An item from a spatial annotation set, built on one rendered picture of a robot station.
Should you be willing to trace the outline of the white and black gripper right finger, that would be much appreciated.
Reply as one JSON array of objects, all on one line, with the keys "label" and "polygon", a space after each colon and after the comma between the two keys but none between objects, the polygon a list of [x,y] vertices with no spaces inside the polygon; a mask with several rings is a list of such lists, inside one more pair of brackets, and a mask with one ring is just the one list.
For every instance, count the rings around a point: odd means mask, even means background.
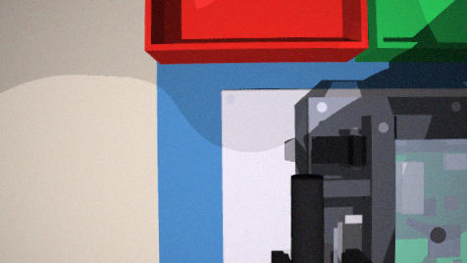
[{"label": "white and black gripper right finger", "polygon": [[359,249],[347,249],[341,254],[341,263],[373,263]]}]

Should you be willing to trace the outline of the red bin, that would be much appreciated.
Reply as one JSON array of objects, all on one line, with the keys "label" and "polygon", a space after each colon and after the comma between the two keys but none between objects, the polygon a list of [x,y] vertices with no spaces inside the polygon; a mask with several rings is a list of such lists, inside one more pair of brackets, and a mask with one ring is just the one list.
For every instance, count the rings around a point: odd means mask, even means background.
[{"label": "red bin", "polygon": [[161,65],[348,62],[368,48],[367,0],[145,0]]}]

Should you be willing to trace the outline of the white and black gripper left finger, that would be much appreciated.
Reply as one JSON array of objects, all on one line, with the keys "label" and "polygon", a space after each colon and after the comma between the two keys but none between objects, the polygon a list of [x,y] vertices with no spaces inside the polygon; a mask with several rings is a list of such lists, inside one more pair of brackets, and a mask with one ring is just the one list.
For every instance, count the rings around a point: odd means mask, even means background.
[{"label": "white and black gripper left finger", "polygon": [[271,251],[271,263],[291,263],[288,253],[283,250]]}]

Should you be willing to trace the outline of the green bin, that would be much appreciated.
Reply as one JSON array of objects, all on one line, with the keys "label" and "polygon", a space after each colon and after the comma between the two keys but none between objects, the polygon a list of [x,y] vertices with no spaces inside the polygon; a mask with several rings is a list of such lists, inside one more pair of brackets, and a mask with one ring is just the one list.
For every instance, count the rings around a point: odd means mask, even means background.
[{"label": "green bin", "polygon": [[367,10],[369,48],[355,62],[467,63],[467,0],[367,0]]}]

